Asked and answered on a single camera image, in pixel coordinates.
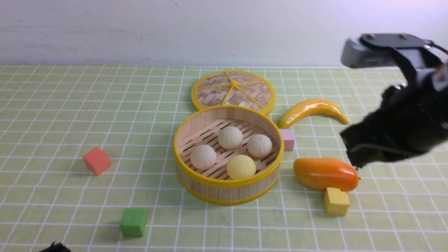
red cube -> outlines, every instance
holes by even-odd
[[[82,156],[87,169],[95,175],[102,174],[105,170],[112,166],[109,156],[106,152],[98,147],[93,148],[84,156]]]

yellow cube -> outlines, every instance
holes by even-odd
[[[344,216],[350,207],[349,195],[339,188],[328,187],[323,197],[325,213]]]

pink cube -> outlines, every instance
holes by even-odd
[[[280,129],[281,136],[283,138],[284,143],[284,151],[291,152],[294,149],[294,131],[289,129]]]

bamboo steamer lid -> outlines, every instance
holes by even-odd
[[[226,70],[198,80],[191,91],[196,110],[236,105],[268,115],[274,108],[274,87],[263,77],[241,70]]]

white wall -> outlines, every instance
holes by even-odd
[[[0,0],[0,64],[333,66],[348,37],[448,47],[446,0]]]

